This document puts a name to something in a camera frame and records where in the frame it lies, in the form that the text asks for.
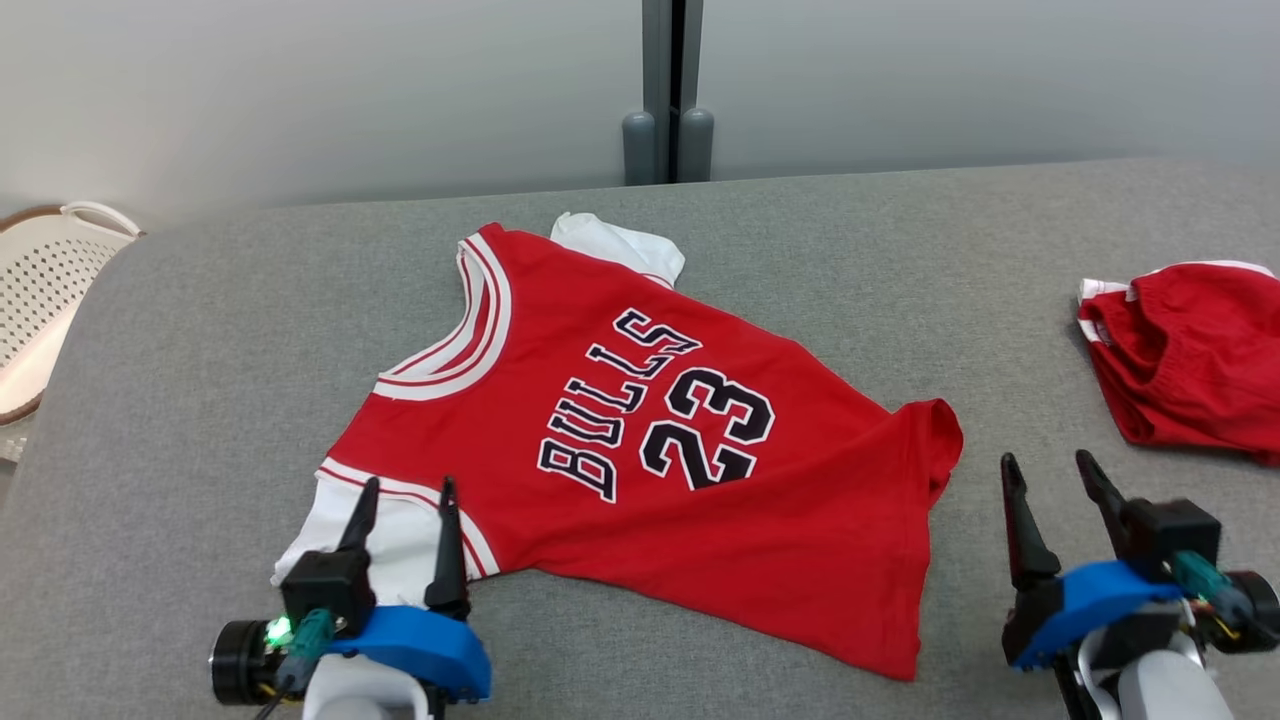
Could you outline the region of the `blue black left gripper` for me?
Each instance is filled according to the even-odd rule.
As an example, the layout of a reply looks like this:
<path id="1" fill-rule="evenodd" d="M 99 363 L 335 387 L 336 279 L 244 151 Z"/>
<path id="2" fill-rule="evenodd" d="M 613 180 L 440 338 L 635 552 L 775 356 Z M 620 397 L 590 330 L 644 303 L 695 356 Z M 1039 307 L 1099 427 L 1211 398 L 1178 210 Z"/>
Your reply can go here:
<path id="1" fill-rule="evenodd" d="M 337 546 L 365 552 L 378 519 L 380 479 L 370 477 Z M 227 706 L 264 706 L 278 696 L 319 700 L 321 671 L 339 660 L 361 659 L 406 674 L 412 688 L 448 705 L 475 705 L 492 696 L 492 662 L 465 621 L 471 612 L 467 553 L 454 480 L 445 477 L 436 507 L 442 524 L 426 609 L 379 606 L 355 638 L 326 633 L 305 639 L 302 623 L 287 616 L 224 625 L 209 671 L 214 697 Z"/>

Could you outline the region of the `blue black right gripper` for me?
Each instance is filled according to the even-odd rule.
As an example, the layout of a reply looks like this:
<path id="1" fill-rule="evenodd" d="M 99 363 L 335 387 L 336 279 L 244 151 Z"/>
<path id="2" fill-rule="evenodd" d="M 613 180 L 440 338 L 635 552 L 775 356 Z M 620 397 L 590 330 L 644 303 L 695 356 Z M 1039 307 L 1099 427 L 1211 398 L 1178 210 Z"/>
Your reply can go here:
<path id="1" fill-rule="evenodd" d="M 1126 498 L 1093 454 L 1075 452 L 1085 493 L 1100 510 L 1117 559 L 1130 553 Z M 1015 603 L 1002 630 L 1007 665 L 1047 667 L 1091 632 L 1119 623 L 1149 603 L 1196 605 L 1224 653 L 1268 652 L 1280 646 L 1280 596 L 1253 571 L 1222 571 L 1204 560 L 1176 560 L 1171 583 L 1148 582 L 1125 562 L 1093 562 L 1062 573 L 1027 502 L 1027 482 L 1014 454 L 1000 459 L 1009 571 Z"/>

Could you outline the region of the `red shorts with white stripes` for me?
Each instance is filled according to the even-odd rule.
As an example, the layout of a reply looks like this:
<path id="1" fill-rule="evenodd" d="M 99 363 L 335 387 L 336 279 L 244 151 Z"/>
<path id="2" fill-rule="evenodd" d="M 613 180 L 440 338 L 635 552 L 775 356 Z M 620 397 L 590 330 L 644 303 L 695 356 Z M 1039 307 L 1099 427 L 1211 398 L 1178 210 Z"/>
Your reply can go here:
<path id="1" fill-rule="evenodd" d="M 1244 261 L 1083 279 L 1076 323 L 1121 437 L 1280 468 L 1280 277 Z"/>

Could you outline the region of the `red Bulls 23 jersey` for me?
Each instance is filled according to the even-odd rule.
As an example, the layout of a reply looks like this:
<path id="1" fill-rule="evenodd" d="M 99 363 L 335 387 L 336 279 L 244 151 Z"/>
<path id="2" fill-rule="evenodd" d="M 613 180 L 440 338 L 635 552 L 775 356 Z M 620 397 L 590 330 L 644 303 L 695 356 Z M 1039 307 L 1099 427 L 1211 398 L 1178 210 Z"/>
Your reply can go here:
<path id="1" fill-rule="evenodd" d="M 928 516 L 963 452 L 943 400 L 890 411 L 800 343 L 538 234 L 484 225 L 456 260 L 462 322 L 378 377 L 274 584 L 378 479 L 372 591 L 421 605 L 452 479 L 472 580 L 616 585 L 915 676 Z"/>

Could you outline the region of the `white perforated laundry basket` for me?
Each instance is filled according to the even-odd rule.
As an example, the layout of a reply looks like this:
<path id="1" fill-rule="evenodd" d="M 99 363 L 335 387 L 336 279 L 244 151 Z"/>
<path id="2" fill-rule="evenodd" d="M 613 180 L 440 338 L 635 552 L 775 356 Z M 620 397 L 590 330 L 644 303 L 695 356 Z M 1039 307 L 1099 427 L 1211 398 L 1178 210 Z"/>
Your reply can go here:
<path id="1" fill-rule="evenodd" d="M 0 461 L 18 462 L 67 332 L 105 264 L 143 231 L 100 202 L 0 218 Z"/>

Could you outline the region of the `grey partition post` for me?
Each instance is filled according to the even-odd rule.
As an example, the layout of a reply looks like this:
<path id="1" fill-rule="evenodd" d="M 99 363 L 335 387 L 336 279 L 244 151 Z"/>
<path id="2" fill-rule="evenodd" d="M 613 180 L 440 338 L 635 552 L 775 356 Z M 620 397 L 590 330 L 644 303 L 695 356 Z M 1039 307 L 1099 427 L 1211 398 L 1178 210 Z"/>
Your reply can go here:
<path id="1" fill-rule="evenodd" d="M 669 140 L 673 50 L 672 0 L 641 3 L 643 109 L 621 123 L 627 186 L 669 182 Z"/>
<path id="2" fill-rule="evenodd" d="M 680 0 L 682 20 L 677 102 L 677 138 L 675 150 L 676 181 L 680 183 L 708 182 L 713 154 L 714 117 L 699 106 L 699 70 L 701 64 L 701 37 L 705 0 Z"/>

